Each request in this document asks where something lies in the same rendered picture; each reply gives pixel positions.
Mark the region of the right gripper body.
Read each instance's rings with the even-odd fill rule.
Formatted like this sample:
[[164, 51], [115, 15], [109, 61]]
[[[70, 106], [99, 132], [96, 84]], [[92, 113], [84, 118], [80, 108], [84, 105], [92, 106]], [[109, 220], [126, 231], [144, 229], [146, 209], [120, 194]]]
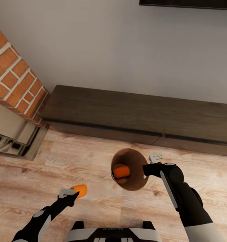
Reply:
[[155, 173], [155, 168], [156, 168], [156, 166], [158, 166], [158, 165], [162, 165], [162, 163], [161, 163], [161, 162], [158, 162], [158, 163], [156, 163], [156, 164], [148, 164], [148, 165], [144, 165], [144, 166], [143, 166], [143, 170], [144, 170], [144, 175], [145, 175], [145, 177], [146, 177], [146, 176], [150, 176], [150, 175], [154, 175], [154, 176], [157, 177], [157, 175], [156, 175], [156, 173]]

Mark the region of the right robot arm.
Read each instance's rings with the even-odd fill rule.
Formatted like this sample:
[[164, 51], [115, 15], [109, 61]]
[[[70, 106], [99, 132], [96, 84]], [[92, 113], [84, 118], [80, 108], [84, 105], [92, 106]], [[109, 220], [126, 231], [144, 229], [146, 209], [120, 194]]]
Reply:
[[189, 241], [225, 242], [203, 208], [198, 192], [184, 183], [183, 172], [176, 164], [157, 162], [163, 158], [163, 154], [150, 155], [150, 164], [143, 166], [144, 175], [154, 175], [162, 179], [176, 211], [180, 214]]

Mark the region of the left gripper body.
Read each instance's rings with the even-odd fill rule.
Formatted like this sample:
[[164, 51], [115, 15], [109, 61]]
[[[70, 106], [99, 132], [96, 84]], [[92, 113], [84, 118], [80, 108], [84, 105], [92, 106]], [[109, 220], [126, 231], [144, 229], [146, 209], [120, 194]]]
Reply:
[[73, 207], [74, 206], [74, 196], [73, 195], [67, 195], [67, 197], [59, 198], [58, 195], [58, 200], [55, 201], [54, 203], [58, 204], [60, 212], [61, 213], [67, 206]]

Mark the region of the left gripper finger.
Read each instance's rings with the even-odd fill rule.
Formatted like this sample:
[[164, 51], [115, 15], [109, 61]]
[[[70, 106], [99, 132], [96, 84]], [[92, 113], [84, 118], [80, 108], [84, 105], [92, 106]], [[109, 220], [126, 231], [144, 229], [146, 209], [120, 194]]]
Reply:
[[76, 200], [76, 198], [78, 197], [78, 195], [80, 194], [80, 192], [75, 193], [74, 196], [74, 200]]

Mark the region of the trash can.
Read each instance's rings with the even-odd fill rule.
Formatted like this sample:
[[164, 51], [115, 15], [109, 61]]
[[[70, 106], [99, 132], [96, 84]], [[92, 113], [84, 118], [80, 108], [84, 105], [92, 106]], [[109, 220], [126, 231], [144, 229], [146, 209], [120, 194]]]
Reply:
[[132, 148], [123, 148], [114, 155], [111, 162], [111, 171], [117, 167], [129, 166], [131, 174], [129, 177], [115, 179], [111, 172], [112, 179], [122, 189], [130, 192], [141, 190], [148, 182], [149, 176], [144, 175], [143, 166], [148, 162], [143, 154]]

